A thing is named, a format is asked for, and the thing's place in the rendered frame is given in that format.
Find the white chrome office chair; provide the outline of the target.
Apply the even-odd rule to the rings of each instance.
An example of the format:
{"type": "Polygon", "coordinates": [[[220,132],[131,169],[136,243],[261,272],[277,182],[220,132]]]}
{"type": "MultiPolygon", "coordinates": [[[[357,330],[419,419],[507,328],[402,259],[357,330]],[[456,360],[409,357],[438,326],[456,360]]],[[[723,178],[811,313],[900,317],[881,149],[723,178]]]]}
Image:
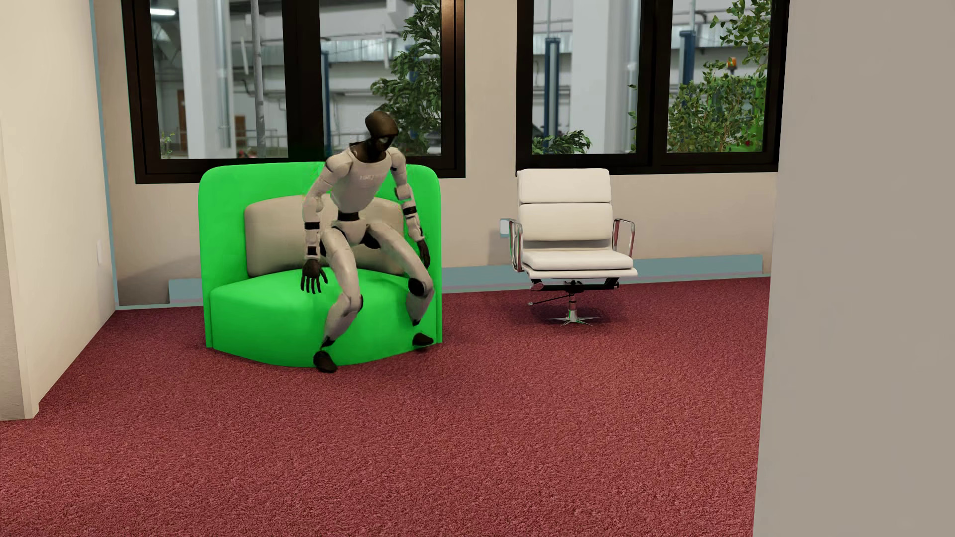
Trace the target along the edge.
{"type": "Polygon", "coordinates": [[[635,277],[636,226],[614,217],[605,168],[525,168],[517,172],[519,208],[506,219],[513,268],[534,291],[557,290],[568,299],[564,324],[587,324],[577,294],[615,289],[635,277]]]}

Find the white right robot leg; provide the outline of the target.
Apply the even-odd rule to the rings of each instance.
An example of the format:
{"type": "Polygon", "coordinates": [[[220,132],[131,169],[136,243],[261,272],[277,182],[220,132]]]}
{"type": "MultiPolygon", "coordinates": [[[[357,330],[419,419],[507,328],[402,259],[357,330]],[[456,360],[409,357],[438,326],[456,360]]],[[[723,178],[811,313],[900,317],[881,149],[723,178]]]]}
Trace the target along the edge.
{"type": "Polygon", "coordinates": [[[346,236],[339,229],[332,227],[322,232],[321,244],[326,248],[329,266],[341,287],[341,293],[328,311],[323,343],[313,362],[321,372],[335,372],[337,366],[326,348],[350,327],[357,313],[361,311],[364,299],[355,257],[346,236]]]}

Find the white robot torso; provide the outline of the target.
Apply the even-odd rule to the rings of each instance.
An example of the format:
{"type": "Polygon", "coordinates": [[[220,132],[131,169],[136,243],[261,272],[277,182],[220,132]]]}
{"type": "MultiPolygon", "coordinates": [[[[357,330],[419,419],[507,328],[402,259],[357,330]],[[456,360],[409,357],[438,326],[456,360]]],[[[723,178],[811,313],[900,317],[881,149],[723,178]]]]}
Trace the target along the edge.
{"type": "Polygon", "coordinates": [[[360,244],[367,233],[368,223],[358,213],[376,197],[392,168],[396,152],[389,148],[386,156],[376,163],[359,161],[350,149],[326,160],[323,172],[330,174],[328,192],[337,207],[337,217],[331,226],[342,231],[350,246],[360,244]]]}

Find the black framed window with bush view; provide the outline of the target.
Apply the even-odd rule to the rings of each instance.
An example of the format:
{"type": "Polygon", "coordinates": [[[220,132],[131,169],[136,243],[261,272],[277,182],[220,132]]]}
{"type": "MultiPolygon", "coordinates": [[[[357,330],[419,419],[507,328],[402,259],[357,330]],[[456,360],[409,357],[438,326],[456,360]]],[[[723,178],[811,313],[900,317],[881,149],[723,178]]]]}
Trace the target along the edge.
{"type": "Polygon", "coordinates": [[[791,0],[772,0],[763,149],[670,153],[669,100],[691,74],[692,31],[717,0],[515,0],[516,168],[613,175],[757,173],[779,166],[791,0]],[[535,155],[534,137],[582,130],[586,154],[535,155]]]}

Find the dark robot head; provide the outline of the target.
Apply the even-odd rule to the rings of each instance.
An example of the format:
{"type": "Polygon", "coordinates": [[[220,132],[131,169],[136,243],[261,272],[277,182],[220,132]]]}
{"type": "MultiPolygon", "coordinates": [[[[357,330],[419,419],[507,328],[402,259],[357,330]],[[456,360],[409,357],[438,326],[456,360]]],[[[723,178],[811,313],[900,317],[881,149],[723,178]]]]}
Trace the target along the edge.
{"type": "Polygon", "coordinates": [[[365,125],[370,135],[364,142],[365,162],[380,162],[399,133],[397,124],[386,112],[374,111],[366,116],[365,125]]]}

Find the beige back cushion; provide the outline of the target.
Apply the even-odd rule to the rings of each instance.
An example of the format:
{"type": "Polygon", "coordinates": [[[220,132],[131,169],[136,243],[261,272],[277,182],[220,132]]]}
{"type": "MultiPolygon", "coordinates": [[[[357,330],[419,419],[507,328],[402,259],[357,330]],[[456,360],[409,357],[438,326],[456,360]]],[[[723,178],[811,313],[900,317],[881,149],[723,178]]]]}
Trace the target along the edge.
{"type": "MultiPolygon", "coordinates": [[[[321,222],[337,217],[330,194],[323,197],[321,222]]],[[[300,269],[304,263],[305,235],[301,214],[302,197],[288,196],[257,201],[245,207],[246,271],[249,277],[300,269]]],[[[404,217],[396,201],[375,197],[360,211],[367,222],[382,222],[404,233],[404,217]]],[[[383,250],[352,246],[359,269],[405,276],[400,264],[383,250]]]]}

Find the white left robot leg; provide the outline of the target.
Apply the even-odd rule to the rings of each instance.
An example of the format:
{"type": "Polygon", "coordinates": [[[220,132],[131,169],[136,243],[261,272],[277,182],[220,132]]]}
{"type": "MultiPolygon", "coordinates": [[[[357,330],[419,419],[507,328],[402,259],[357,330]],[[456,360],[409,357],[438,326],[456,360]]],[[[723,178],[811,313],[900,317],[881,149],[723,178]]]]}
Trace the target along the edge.
{"type": "Polygon", "coordinates": [[[400,264],[400,267],[409,276],[409,293],[406,299],[406,310],[412,325],[417,326],[435,296],[435,287],[424,262],[415,253],[406,240],[403,232],[382,222],[370,222],[368,234],[376,240],[379,249],[400,264]]]}

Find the teal wall baseboard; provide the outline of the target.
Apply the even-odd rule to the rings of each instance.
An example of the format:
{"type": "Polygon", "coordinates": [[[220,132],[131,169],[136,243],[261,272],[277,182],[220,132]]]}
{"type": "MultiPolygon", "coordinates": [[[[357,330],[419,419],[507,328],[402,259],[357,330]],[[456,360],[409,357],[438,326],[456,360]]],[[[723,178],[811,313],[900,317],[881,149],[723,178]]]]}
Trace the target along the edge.
{"type": "MultiPolygon", "coordinates": [[[[621,284],[678,282],[763,275],[761,254],[720,255],[684,258],[635,260],[636,277],[622,277],[621,284]]],[[[530,288],[525,273],[510,265],[445,268],[444,293],[530,288]]],[[[168,282],[170,303],[201,303],[199,278],[172,279],[168,282]]]]}

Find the large green flowering bush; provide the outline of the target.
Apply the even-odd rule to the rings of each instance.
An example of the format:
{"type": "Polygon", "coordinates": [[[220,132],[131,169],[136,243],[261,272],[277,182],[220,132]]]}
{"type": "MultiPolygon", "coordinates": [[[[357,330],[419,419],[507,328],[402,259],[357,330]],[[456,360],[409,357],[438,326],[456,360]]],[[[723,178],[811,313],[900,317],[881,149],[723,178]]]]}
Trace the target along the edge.
{"type": "Polygon", "coordinates": [[[717,0],[692,31],[691,74],[668,107],[670,153],[759,152],[769,80],[772,0],[717,0]]]}

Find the white robot leg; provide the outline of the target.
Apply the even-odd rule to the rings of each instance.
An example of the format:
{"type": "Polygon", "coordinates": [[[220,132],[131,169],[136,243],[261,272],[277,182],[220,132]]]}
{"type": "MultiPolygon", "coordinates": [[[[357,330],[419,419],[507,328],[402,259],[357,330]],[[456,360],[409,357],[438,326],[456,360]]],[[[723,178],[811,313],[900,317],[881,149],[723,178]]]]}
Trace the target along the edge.
{"type": "Polygon", "coordinates": [[[409,293],[406,299],[406,310],[412,325],[417,326],[435,296],[435,287],[424,262],[415,253],[406,240],[403,232],[382,222],[370,222],[368,234],[376,240],[379,249],[400,264],[400,267],[409,276],[409,293]]]}
{"type": "Polygon", "coordinates": [[[328,311],[323,343],[313,362],[321,372],[335,372],[337,366],[326,348],[350,327],[357,313],[361,311],[364,299],[355,257],[346,236],[339,229],[332,227],[322,232],[321,244],[326,248],[329,266],[341,287],[341,293],[328,311]]]}

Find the tall green leafy tree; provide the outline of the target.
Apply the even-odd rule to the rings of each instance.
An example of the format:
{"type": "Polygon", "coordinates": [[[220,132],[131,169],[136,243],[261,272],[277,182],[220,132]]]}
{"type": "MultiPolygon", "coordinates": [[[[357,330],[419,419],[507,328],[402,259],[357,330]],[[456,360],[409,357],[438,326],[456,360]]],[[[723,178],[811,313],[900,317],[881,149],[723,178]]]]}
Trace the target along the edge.
{"type": "Polygon", "coordinates": [[[412,13],[400,32],[410,45],[391,62],[391,78],[371,86],[372,93],[385,100],[377,110],[398,125],[393,146],[405,155],[426,156],[431,146],[428,136],[440,135],[441,21],[439,0],[412,0],[412,13]]]}

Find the small green potted plant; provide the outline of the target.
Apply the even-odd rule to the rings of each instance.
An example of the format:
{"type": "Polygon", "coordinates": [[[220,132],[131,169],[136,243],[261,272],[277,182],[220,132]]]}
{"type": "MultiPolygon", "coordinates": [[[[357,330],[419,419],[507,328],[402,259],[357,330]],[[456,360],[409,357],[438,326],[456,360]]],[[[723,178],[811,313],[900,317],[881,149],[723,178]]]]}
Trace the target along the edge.
{"type": "Polygon", "coordinates": [[[531,149],[535,155],[573,155],[586,154],[591,145],[590,138],[582,130],[575,130],[555,136],[534,137],[531,149]]]}

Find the black framed wide window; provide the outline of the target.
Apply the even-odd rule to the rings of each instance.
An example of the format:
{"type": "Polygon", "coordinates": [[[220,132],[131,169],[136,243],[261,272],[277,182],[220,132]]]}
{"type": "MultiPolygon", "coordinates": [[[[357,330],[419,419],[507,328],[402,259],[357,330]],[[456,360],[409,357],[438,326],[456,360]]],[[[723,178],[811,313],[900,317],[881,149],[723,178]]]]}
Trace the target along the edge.
{"type": "MultiPolygon", "coordinates": [[[[426,156],[463,177],[464,0],[439,0],[441,129],[426,156]]],[[[367,132],[372,84],[410,45],[412,0],[119,0],[135,181],[213,167],[317,162],[367,132]]]]}

